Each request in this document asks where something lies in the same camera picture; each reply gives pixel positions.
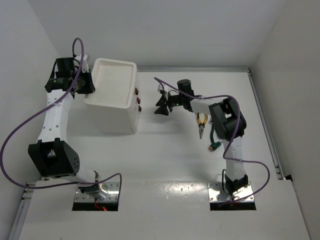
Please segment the white drawer cabinet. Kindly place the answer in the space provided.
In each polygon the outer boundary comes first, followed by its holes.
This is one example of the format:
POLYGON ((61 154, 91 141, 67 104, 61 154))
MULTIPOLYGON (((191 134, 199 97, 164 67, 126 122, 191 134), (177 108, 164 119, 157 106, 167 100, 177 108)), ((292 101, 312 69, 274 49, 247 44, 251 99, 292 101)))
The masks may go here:
POLYGON ((89 117, 104 134, 132 135, 138 130, 141 100, 134 62, 98 58, 91 72, 95 92, 84 98, 89 117))

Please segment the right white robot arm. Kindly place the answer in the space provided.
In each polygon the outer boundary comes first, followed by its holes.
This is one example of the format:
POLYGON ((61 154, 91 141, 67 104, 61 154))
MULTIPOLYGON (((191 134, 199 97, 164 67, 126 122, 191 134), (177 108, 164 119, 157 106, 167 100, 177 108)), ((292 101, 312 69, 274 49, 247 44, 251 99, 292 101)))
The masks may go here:
POLYGON ((154 113, 167 116, 174 107, 182 106, 189 112, 209 115, 215 133, 224 146, 224 189, 232 196, 234 192, 246 187, 249 179, 242 163, 242 137, 247 123, 238 102, 229 95, 195 95, 189 79, 179 80, 177 88, 157 77, 154 79, 159 83, 158 92, 161 94, 154 113))

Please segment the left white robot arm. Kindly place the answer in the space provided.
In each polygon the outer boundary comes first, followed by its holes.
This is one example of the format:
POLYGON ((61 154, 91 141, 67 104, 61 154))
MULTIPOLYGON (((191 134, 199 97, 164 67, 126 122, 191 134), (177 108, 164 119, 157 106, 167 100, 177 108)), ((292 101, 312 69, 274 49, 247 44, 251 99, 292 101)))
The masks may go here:
POLYGON ((47 106, 42 130, 36 143, 28 146, 28 154, 42 177, 77 182, 83 194, 101 191, 98 173, 80 164, 80 157, 67 143, 69 111, 75 94, 95 91, 87 57, 58 58, 45 85, 47 106))

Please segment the green orange screwdriver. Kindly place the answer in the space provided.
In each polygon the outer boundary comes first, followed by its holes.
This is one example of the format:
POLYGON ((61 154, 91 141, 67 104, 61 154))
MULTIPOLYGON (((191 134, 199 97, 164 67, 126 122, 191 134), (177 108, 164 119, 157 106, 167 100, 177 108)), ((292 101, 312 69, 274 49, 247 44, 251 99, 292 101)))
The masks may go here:
POLYGON ((220 141, 218 141, 218 142, 212 142, 208 149, 209 149, 211 152, 214 152, 214 151, 217 150, 221 145, 222 145, 222 144, 221 144, 220 141))

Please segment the yellow handled pliers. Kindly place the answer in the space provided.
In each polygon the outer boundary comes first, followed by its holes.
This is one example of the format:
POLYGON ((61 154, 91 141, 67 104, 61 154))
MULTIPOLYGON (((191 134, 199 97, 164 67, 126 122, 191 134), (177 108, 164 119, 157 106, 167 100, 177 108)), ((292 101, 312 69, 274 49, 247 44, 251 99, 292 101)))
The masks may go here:
POLYGON ((203 116, 204 116, 203 120, 201 119, 201 113, 197 112, 197 113, 195 113, 195 115, 196 115, 196 120, 197 120, 197 124, 198 124, 199 138, 202 139, 205 125, 208 122, 208 115, 203 113, 203 116))

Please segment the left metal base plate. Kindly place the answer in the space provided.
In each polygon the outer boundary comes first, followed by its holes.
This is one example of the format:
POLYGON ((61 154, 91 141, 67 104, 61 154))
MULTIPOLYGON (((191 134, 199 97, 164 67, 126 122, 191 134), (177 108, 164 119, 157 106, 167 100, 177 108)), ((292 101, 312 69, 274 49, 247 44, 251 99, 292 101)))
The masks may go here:
POLYGON ((78 187, 75 191, 75 203, 115 204, 119 200, 120 182, 104 182, 78 187))

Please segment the metal base plate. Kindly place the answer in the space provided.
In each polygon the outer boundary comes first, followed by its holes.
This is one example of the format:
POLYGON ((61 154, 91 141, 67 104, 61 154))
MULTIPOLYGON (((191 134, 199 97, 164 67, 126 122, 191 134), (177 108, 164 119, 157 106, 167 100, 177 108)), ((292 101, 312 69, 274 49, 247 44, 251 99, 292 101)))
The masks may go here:
POLYGON ((119 200, 120 182, 104 182, 78 187, 75 191, 75 203, 115 204, 119 200))
POLYGON ((253 195, 253 189, 251 183, 248 186, 242 187, 235 191, 232 195, 223 190, 221 182, 213 182, 207 184, 208 197, 210 203, 220 204, 223 202, 232 203, 254 203, 255 197, 253 195))

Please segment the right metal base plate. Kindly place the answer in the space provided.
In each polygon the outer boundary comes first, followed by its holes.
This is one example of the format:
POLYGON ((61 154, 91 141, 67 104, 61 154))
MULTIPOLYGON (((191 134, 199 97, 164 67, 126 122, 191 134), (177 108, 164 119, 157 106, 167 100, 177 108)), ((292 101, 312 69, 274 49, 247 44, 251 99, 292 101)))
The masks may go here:
POLYGON ((254 203, 255 197, 253 195, 253 189, 251 183, 248 186, 242 187, 235 191, 232 195, 223 190, 221 182, 213 182, 207 184, 208 197, 210 203, 220 204, 223 202, 232 203, 254 203))

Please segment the aluminium rail left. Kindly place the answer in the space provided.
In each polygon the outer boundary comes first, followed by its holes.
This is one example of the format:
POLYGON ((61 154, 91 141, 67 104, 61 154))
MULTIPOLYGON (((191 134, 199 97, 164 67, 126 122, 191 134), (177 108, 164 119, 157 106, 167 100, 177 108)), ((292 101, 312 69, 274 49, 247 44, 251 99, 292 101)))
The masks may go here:
POLYGON ((34 190, 25 188, 23 190, 23 194, 20 200, 20 205, 17 210, 10 234, 8 239, 9 240, 18 240, 20 238, 22 228, 28 213, 28 209, 31 203, 32 195, 34 190))

